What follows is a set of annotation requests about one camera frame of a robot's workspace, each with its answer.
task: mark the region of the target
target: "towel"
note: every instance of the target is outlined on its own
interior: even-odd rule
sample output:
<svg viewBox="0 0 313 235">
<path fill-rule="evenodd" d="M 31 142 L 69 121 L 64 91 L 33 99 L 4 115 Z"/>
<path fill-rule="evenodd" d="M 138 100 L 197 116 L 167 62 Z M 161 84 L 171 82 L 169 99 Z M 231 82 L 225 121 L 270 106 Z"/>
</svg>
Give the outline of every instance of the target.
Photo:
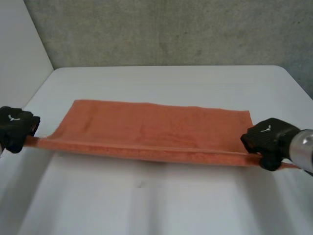
<svg viewBox="0 0 313 235">
<path fill-rule="evenodd" d="M 148 161 L 259 165 L 240 136 L 252 126 L 249 111 L 77 100 L 48 137 L 26 145 Z"/>
</svg>

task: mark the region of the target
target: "table surface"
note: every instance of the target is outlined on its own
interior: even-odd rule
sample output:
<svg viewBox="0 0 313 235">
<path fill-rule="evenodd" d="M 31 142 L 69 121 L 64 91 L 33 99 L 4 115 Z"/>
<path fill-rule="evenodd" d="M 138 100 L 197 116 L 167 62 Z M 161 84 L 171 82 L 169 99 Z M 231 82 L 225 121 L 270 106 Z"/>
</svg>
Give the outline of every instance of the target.
<svg viewBox="0 0 313 235">
<path fill-rule="evenodd" d="M 277 66 L 63 68 L 26 106 L 50 135 L 73 101 L 250 110 L 313 129 L 313 102 Z M 0 160 L 0 232 L 13 235 L 311 234 L 301 170 L 166 164 L 25 148 Z"/>
</svg>

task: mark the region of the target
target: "white wall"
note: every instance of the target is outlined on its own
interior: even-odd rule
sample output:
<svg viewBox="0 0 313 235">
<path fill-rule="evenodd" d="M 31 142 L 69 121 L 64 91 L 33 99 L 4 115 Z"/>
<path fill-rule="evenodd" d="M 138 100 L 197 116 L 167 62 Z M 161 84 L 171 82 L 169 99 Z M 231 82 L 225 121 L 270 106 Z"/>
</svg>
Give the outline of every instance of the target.
<svg viewBox="0 0 313 235">
<path fill-rule="evenodd" d="M 0 0 L 0 107 L 22 107 L 53 68 L 23 0 Z"/>
</svg>

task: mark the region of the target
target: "white logo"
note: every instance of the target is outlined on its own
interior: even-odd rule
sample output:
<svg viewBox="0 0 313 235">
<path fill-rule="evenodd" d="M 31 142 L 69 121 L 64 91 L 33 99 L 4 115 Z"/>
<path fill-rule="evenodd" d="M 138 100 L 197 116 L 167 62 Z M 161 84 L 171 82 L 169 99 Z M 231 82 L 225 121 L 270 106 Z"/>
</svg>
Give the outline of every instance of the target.
<svg viewBox="0 0 313 235">
<path fill-rule="evenodd" d="M 267 129 L 265 129 L 265 130 L 263 130 L 263 131 L 261 131 L 261 132 L 270 131 L 270 128 L 271 128 L 271 126 L 270 126 L 270 125 L 268 125 L 268 128 L 267 128 Z"/>
<path fill-rule="evenodd" d="M 9 115 L 9 119 L 10 119 L 10 121 L 18 121 L 18 120 L 21 120 L 20 118 L 12 118 L 11 115 Z"/>
</svg>

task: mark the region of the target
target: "gray wall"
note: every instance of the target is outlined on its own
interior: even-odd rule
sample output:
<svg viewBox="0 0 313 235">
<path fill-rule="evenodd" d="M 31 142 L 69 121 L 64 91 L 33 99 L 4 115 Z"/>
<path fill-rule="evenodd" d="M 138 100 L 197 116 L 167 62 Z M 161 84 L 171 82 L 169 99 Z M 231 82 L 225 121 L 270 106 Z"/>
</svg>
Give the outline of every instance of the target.
<svg viewBox="0 0 313 235">
<path fill-rule="evenodd" d="M 54 68 L 279 65 L 313 97 L 312 0 L 24 0 Z"/>
</svg>

